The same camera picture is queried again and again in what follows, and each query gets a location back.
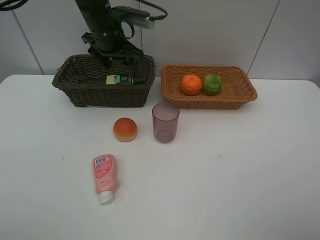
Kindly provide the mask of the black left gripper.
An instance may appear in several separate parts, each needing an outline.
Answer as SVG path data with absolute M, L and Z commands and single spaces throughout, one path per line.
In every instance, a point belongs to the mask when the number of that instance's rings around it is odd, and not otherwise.
M 123 34 L 112 32 L 86 32 L 81 36 L 89 44 L 88 53 L 104 62 L 106 68 L 112 66 L 112 59 L 130 63 L 129 74 L 135 85 L 144 85 L 146 59 L 141 49 L 126 39 Z

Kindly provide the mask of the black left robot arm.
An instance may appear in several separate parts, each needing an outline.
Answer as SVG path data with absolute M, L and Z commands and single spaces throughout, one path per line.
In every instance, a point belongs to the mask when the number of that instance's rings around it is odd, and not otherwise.
M 84 43 L 90 45 L 88 53 L 106 68 L 112 66 L 113 60 L 122 61 L 134 83 L 145 84 L 145 77 L 139 73 L 144 53 L 129 41 L 122 23 L 129 25 L 133 37 L 133 20 L 148 17 L 149 14 L 127 6 L 111 7 L 108 0 L 77 0 L 76 4 L 90 30 L 81 37 Z

